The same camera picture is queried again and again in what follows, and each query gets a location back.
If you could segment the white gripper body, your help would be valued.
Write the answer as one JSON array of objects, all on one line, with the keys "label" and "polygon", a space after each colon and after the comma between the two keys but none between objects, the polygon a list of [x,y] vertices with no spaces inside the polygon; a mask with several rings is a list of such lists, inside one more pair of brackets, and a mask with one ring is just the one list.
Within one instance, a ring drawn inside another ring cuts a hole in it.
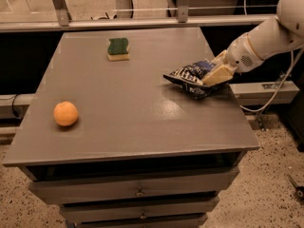
[{"label": "white gripper body", "polygon": [[248,33],[242,34],[230,44],[226,52],[226,61],[237,73],[249,72],[263,63],[253,49]]}]

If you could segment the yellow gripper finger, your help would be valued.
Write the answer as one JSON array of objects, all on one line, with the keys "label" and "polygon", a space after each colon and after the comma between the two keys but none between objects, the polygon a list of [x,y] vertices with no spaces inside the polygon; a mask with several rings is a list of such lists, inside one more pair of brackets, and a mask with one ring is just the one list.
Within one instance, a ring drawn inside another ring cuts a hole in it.
[{"label": "yellow gripper finger", "polygon": [[220,65],[213,68],[202,79],[207,86],[214,86],[231,80],[236,69],[230,65]]},{"label": "yellow gripper finger", "polygon": [[227,60],[226,60],[226,53],[227,53],[227,50],[223,50],[218,56],[216,56],[212,61],[211,63],[213,65],[221,65],[221,64],[226,64],[227,63]]}]

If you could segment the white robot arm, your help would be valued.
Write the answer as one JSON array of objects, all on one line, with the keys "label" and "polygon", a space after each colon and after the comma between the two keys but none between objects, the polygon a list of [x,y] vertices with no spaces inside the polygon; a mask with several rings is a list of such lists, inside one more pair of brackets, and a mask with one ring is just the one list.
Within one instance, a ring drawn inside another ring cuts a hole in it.
[{"label": "white robot arm", "polygon": [[231,80],[235,73],[260,67],[270,57],[304,45],[304,0],[279,0],[276,15],[243,33],[211,61],[214,67],[203,78],[205,86]]}]

